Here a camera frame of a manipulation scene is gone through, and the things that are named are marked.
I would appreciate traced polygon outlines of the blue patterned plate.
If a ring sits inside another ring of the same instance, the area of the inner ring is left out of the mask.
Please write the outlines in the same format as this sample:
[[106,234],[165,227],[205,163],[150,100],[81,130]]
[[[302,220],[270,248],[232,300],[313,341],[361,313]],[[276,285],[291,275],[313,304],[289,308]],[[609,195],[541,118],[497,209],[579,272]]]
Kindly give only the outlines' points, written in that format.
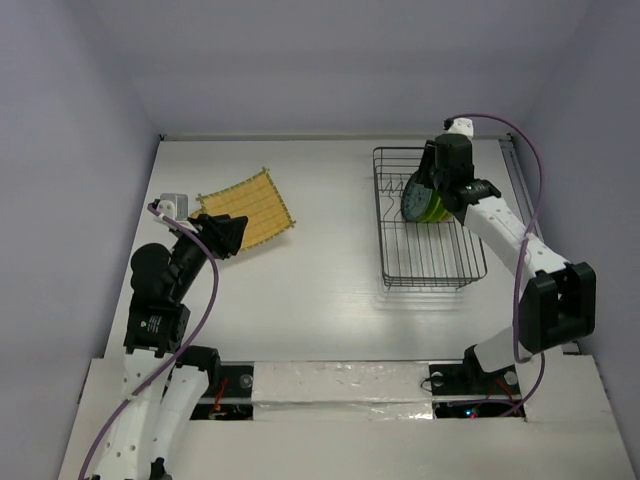
[[400,213],[409,223],[424,223],[434,191],[418,182],[418,172],[414,172],[405,184],[401,196]]

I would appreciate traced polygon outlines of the square bamboo tray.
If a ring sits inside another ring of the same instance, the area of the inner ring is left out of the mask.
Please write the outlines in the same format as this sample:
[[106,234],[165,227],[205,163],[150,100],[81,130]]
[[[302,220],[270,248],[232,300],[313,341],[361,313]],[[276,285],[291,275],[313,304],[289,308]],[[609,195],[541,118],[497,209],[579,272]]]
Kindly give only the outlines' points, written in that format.
[[268,168],[226,189],[196,197],[200,209],[216,216],[247,216],[241,251],[247,251],[293,228],[292,218]]

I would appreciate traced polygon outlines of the rounded bamboo tray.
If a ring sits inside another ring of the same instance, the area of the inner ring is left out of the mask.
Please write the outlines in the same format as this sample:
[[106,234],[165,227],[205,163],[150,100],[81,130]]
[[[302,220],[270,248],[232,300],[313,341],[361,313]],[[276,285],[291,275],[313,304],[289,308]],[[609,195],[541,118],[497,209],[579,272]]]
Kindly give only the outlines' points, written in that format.
[[197,210],[195,212],[193,212],[190,216],[189,216],[189,220],[190,221],[195,221],[195,220],[199,220],[199,219],[203,219],[207,216],[207,212],[203,211],[203,210]]

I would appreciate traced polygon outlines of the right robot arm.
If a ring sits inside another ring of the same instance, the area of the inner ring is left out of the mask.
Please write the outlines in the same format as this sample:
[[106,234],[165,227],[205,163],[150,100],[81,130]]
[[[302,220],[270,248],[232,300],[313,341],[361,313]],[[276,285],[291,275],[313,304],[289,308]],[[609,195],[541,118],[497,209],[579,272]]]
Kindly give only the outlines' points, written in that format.
[[497,373],[594,332],[594,269],[547,247],[497,187],[476,177],[469,136],[445,132],[427,141],[415,180],[437,195],[445,211],[478,236],[514,278],[510,326],[464,352],[458,378],[468,390],[482,392]]

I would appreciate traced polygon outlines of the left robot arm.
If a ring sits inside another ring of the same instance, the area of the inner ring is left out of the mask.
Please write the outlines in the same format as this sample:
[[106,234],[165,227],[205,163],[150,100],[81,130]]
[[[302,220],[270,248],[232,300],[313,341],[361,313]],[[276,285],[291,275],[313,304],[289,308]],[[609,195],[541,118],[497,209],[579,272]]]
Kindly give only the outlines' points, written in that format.
[[150,211],[177,241],[172,249],[145,244],[131,258],[119,404],[91,444],[81,479],[171,478],[198,401],[225,384],[218,351],[194,345],[205,323],[187,329],[183,300],[205,264],[238,253],[248,219],[201,214],[179,222],[156,207]]

